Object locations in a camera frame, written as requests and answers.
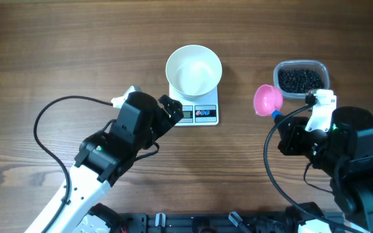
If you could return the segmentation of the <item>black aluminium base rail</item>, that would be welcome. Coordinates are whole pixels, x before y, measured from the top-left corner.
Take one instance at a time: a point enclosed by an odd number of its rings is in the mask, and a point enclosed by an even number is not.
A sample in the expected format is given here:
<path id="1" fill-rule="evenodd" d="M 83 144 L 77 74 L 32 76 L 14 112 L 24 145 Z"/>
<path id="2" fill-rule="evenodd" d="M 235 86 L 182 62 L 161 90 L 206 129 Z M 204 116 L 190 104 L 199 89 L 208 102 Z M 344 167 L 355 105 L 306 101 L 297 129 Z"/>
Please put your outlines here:
<path id="1" fill-rule="evenodd" d="M 317 219 L 291 217 L 287 212 L 255 214 L 121 214 L 120 233 L 202 233 L 202 232 L 340 232 Z"/>

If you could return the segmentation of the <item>white digital kitchen scale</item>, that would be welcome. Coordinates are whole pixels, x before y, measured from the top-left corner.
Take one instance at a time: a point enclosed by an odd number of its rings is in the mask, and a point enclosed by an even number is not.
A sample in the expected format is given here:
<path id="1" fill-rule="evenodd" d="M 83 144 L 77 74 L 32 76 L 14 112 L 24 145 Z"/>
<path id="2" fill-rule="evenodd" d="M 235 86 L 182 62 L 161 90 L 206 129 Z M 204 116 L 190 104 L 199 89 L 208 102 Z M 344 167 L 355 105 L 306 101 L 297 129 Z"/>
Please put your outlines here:
<path id="1" fill-rule="evenodd" d="M 178 100 L 183 106 L 183 118 L 176 124 L 181 126 L 215 126 L 219 123 L 218 88 L 209 94 L 195 99 L 184 99 L 172 86 L 169 97 Z"/>

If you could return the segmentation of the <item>black beans pile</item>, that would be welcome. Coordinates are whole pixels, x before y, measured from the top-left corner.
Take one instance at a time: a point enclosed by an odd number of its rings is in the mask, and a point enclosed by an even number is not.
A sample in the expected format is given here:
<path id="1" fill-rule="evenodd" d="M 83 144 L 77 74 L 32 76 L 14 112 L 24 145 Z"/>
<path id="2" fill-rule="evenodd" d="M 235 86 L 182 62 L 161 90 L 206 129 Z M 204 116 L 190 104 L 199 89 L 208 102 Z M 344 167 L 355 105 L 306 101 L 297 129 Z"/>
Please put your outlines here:
<path id="1" fill-rule="evenodd" d="M 307 93 L 312 89 L 324 88 L 319 73 L 310 69 L 280 69 L 278 71 L 278 84 L 287 93 Z"/>

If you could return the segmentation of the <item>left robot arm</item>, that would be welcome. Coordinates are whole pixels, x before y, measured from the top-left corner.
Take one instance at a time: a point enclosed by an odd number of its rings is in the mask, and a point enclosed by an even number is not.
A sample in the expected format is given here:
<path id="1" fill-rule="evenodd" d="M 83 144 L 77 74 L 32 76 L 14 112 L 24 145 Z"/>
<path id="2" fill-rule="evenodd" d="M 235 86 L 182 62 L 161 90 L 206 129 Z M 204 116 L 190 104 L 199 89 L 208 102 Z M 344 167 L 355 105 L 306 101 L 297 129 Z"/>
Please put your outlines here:
<path id="1" fill-rule="evenodd" d="M 99 200 L 183 118 L 181 102 L 133 91 L 112 99 L 119 115 L 80 145 L 65 180 L 27 232 L 124 232 L 124 220 Z"/>

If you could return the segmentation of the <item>clear plastic container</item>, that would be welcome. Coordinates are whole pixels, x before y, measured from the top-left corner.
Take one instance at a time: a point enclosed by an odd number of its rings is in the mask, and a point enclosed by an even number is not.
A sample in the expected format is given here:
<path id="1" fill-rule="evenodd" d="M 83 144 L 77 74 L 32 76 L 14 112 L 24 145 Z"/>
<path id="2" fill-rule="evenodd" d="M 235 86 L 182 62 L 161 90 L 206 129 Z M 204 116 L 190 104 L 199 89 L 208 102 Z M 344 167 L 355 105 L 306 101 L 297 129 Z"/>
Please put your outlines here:
<path id="1" fill-rule="evenodd" d="M 273 83 L 274 86 L 278 87 L 282 92 L 284 98 L 287 99 L 305 99 L 306 93 L 287 93 L 283 91 L 278 84 L 278 71 L 283 70 L 292 70 L 292 69 L 310 69 L 317 71 L 324 83 L 323 89 L 330 88 L 330 79 L 328 75 L 328 69 L 326 66 L 316 60 L 289 60 L 279 63 L 273 72 Z"/>

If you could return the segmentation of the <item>white bowl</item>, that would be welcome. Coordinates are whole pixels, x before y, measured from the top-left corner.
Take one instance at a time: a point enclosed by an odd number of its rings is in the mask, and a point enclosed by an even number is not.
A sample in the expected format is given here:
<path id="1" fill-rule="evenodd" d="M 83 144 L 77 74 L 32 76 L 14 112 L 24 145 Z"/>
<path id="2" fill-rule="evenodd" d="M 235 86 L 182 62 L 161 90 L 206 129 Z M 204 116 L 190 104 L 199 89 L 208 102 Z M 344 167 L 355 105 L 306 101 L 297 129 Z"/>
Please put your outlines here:
<path id="1" fill-rule="evenodd" d="M 209 94 L 221 81 L 223 67 L 218 55 L 202 45 L 185 45 L 168 58 L 165 75 L 169 86 L 185 99 Z"/>

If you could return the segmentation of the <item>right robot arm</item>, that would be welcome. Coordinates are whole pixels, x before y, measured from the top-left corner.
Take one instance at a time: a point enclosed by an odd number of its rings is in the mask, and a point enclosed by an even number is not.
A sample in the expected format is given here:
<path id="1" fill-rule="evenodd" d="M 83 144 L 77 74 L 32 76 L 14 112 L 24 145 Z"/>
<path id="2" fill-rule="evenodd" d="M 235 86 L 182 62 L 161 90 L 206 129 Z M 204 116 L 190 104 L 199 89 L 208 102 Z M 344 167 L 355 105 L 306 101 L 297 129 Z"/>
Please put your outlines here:
<path id="1" fill-rule="evenodd" d="M 287 156 L 303 155 L 330 176 L 330 187 L 345 218 L 373 232 L 373 115 L 359 107 L 338 107 L 325 129 L 306 131 L 303 116 L 274 117 L 278 148 Z"/>

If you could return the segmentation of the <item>pink scoop blue handle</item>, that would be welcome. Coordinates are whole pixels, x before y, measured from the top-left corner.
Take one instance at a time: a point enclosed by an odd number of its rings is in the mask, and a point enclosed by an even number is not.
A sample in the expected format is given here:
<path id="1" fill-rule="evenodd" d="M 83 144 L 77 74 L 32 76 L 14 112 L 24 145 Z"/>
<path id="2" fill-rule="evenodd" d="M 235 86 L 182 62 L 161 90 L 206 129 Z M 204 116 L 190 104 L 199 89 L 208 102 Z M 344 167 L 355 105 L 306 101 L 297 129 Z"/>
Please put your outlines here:
<path id="1" fill-rule="evenodd" d="M 278 87 L 273 85 L 261 85 L 254 94 L 253 107 L 258 116 L 271 116 L 276 118 L 280 115 L 283 106 L 283 95 Z"/>

